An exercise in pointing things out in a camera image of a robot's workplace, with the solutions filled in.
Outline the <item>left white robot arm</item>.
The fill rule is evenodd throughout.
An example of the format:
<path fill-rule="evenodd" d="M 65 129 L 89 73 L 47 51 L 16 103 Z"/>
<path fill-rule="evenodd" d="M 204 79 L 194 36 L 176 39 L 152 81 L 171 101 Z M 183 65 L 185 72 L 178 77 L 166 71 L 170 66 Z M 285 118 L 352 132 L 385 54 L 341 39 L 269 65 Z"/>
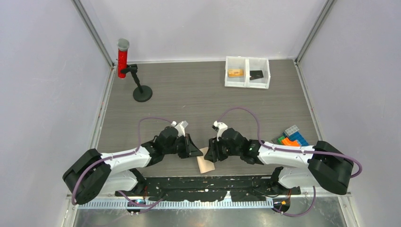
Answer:
<path fill-rule="evenodd" d="M 62 176 L 74 196 L 74 203 L 83 205 L 99 194 L 115 191 L 130 192 L 134 196 L 145 190 L 138 168 L 161 162 L 165 155 L 180 158 L 198 157 L 203 153 L 195 146 L 182 127 L 168 126 L 152 140 L 137 148 L 116 153 L 87 150 Z"/>

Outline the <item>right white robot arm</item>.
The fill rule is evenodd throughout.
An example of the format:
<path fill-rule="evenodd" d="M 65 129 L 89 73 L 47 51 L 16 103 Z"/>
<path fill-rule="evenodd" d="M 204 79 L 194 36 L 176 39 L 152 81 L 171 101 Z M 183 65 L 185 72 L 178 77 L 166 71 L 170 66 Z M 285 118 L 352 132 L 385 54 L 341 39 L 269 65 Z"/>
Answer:
<path fill-rule="evenodd" d="M 204 159 L 215 163 L 229 156 L 238 156 L 250 165 L 275 164 L 270 177 L 270 189 L 275 194 L 295 187 L 320 186 L 344 195 L 354 166 L 353 161 L 326 141 L 318 141 L 314 146 L 284 146 L 248 140 L 232 128 L 209 140 Z"/>

